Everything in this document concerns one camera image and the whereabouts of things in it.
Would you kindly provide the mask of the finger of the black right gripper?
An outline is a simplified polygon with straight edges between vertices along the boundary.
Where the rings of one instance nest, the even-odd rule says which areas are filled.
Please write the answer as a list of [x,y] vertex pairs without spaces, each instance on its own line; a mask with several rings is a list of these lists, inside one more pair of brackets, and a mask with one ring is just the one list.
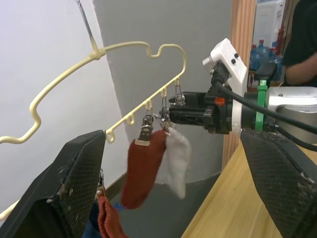
[[180,106],[205,106],[205,95],[206,93],[202,92],[182,92],[169,98],[168,101]]
[[205,108],[192,108],[172,105],[169,107],[169,118],[175,124],[205,126],[203,115]]

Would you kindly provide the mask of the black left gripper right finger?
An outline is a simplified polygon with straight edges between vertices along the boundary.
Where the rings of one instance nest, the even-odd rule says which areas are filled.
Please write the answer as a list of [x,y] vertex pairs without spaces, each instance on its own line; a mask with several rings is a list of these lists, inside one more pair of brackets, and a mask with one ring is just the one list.
[[317,166],[293,142],[268,132],[240,134],[252,178],[284,238],[317,236]]

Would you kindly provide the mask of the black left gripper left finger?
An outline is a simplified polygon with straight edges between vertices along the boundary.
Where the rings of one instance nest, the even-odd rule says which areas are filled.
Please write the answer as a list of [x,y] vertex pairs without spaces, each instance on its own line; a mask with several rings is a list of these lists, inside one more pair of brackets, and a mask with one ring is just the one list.
[[80,238],[97,191],[106,135],[67,142],[38,175],[0,228],[2,238]]

